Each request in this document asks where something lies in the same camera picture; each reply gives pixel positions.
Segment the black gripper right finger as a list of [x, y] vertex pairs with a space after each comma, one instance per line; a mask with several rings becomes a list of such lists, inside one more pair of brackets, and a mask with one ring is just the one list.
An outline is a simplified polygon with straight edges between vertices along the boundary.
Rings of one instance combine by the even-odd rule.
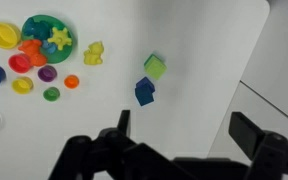
[[251, 161], [243, 180], [282, 180], [288, 175], [288, 139], [262, 130], [241, 112], [232, 112], [229, 135]]

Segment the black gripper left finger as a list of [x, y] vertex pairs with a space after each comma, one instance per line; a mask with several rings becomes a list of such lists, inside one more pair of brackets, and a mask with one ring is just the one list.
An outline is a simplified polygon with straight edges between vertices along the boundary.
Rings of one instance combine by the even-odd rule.
[[114, 180], [196, 180], [192, 174], [144, 143], [129, 137], [130, 111], [122, 110], [116, 127], [69, 138], [48, 180], [93, 180], [106, 171]]

